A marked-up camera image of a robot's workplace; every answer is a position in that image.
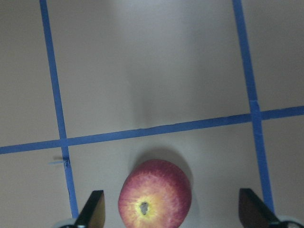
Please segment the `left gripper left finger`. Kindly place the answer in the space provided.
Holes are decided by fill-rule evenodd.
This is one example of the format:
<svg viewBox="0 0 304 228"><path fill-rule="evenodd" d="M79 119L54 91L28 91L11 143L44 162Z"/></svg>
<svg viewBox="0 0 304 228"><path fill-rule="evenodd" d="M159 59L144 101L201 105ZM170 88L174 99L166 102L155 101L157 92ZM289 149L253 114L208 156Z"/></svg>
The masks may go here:
<svg viewBox="0 0 304 228"><path fill-rule="evenodd" d="M67 219L55 228L103 228L105 225L105 196L103 190L92 191L77 218Z"/></svg>

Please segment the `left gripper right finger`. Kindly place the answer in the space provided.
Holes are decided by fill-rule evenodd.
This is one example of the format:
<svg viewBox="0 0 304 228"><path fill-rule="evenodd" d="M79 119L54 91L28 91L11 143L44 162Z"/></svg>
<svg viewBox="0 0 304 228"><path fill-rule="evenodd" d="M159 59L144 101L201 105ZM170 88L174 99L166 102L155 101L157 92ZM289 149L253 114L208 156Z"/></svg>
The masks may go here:
<svg viewBox="0 0 304 228"><path fill-rule="evenodd" d="M238 217L244 228L302 228L304 226L292 219L279 219L250 188L239 189Z"/></svg>

